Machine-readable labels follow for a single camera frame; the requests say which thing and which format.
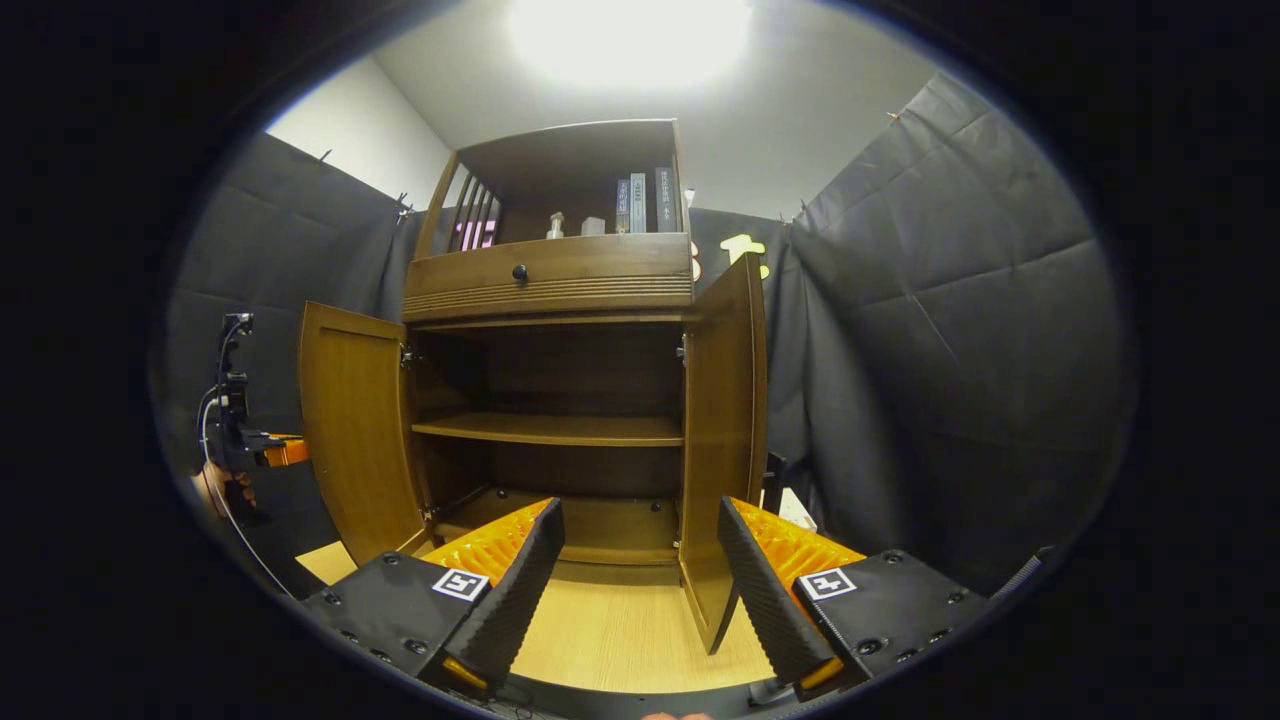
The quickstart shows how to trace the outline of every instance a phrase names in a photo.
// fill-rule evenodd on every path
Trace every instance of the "decorative groove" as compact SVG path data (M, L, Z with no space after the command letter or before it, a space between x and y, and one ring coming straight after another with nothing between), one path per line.
M452 290L430 295L406 297L406 314L440 313L493 305L554 306L558 301L577 304L584 300L626 300L634 297L636 305L658 301L669 304L676 299L690 299L692 282L689 277L645 275L617 278L573 278L562 281L515 282L502 286Z
M687 291L692 283L690 283L687 277L639 277L639 278L577 278L577 279L564 279L564 281L541 281L531 282L527 286L520 286L515 281L506 284L488 286L488 287L468 287L463 290L448 290L444 292L433 292L428 295L417 295L410 300L449 300L453 297L480 297L485 295L541 295L548 292L570 292L575 288L593 290L628 290L632 292L644 292L645 290L685 290Z

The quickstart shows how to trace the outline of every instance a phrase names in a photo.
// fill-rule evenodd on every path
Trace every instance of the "book spine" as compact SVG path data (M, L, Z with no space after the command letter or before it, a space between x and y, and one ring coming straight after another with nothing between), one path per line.
M617 214L618 223L613 232L618 234L631 232L631 181L618 181Z
M645 217L644 173L631 173L631 232L649 232Z
M676 195L671 182L671 168L654 170L658 190L658 232L676 232Z

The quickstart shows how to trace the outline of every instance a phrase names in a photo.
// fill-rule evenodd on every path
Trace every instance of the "light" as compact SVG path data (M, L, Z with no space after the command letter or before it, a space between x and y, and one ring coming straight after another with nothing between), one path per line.
M671 87L708 81L742 53L745 0L516 0L520 58L548 78Z

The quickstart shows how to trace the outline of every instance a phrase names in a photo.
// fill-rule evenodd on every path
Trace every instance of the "open cabinet door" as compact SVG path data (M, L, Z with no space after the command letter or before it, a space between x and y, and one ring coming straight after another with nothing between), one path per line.
M320 495L364 565L425 538L407 448L404 325L307 302L298 342L302 425Z
M721 496L755 505L764 473L764 300L755 255L739 258L694 301L685 333L680 571L694 623L713 653L737 603L716 533Z

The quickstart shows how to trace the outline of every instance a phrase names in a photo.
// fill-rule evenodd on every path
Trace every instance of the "cabinet drawer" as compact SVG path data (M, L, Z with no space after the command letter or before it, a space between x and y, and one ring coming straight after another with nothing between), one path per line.
M535 240L415 260L404 281L404 323L686 307L692 290L687 233Z

